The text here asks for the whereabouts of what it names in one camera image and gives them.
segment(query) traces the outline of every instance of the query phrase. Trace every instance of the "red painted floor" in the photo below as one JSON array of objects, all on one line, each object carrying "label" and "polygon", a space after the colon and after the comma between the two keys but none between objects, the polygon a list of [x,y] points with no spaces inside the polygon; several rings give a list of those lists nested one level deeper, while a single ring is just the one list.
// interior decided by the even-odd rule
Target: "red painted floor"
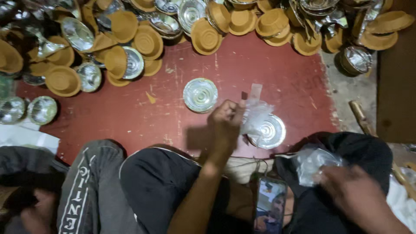
[{"label": "red painted floor", "polygon": [[[71,164],[84,143],[107,138],[121,143],[127,154],[164,143],[198,155],[197,149],[205,147],[208,114],[186,108],[182,100],[186,83],[198,77],[212,80],[218,88],[218,105],[225,99],[239,101],[252,83],[263,84],[260,99],[275,105],[273,113],[287,129],[284,142],[273,152],[284,152],[314,132],[337,131],[321,65],[318,55],[301,56],[290,44],[271,47],[254,32],[242,37],[229,34],[209,56],[196,54],[190,42],[165,46],[162,69],[125,87],[104,80],[96,93],[65,98],[21,82],[17,94],[30,99],[48,95],[59,101],[59,117],[40,130],[61,139],[58,156]],[[156,103],[149,102],[146,92]],[[242,139],[239,145],[233,156],[267,158],[272,152]]]}]

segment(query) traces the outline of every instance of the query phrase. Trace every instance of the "gray pants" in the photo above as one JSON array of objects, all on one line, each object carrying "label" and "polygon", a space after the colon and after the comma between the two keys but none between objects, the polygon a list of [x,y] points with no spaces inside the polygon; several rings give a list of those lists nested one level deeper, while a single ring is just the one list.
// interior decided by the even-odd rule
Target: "gray pants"
[{"label": "gray pants", "polygon": [[62,186],[58,234],[143,233],[120,186],[123,161],[123,151],[109,140],[81,148]]}]

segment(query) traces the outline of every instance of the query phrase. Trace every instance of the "hand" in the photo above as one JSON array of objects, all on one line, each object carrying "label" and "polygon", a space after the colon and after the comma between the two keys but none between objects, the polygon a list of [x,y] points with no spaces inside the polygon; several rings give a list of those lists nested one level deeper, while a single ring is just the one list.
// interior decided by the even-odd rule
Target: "hand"
[{"label": "hand", "polygon": [[214,151],[230,156],[237,148],[244,111],[244,102],[239,105],[226,100],[210,115],[208,123],[214,128]]},{"label": "hand", "polygon": [[364,231],[369,234],[410,232],[390,210],[377,181],[361,167],[322,167],[321,170],[320,184],[335,205]]},{"label": "hand", "polygon": [[267,219],[267,216],[260,216],[254,220],[254,227],[256,230],[260,232],[267,231],[265,219]]},{"label": "hand", "polygon": [[38,202],[20,213],[23,226],[31,234],[51,234],[56,196],[41,189],[35,189],[33,195]]}]

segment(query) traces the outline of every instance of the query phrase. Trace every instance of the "leg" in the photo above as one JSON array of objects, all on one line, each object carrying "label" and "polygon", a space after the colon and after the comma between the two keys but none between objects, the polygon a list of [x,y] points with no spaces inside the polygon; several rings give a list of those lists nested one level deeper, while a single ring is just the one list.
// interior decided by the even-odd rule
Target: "leg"
[{"label": "leg", "polygon": [[[389,173],[393,160],[388,146],[378,138],[363,134],[340,132],[319,138],[322,147],[361,166],[379,182],[385,194],[389,189]],[[362,233],[356,225],[333,205],[321,188],[306,188],[297,184],[296,170],[290,160],[276,160],[279,175],[293,187],[297,198],[295,211],[286,232],[290,233]]]},{"label": "leg", "polygon": [[119,183],[122,150],[109,140],[87,143],[62,186],[58,233],[141,233]]},{"label": "leg", "polygon": [[[120,169],[121,186],[137,215],[137,222],[147,233],[166,233],[176,208],[192,187],[200,169],[192,161],[158,148],[143,149],[126,159]],[[223,179],[207,233],[233,233],[234,230],[230,232],[230,229],[235,226],[225,225],[229,223],[242,227],[242,221],[225,214],[229,197],[230,184]]]}]

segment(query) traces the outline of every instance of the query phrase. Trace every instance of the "phone screen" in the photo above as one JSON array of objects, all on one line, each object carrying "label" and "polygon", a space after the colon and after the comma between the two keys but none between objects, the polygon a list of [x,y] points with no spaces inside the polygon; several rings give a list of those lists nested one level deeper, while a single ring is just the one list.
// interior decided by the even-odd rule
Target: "phone screen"
[{"label": "phone screen", "polygon": [[262,177],[259,181],[255,234],[280,234],[285,214],[287,184],[284,181]]}]

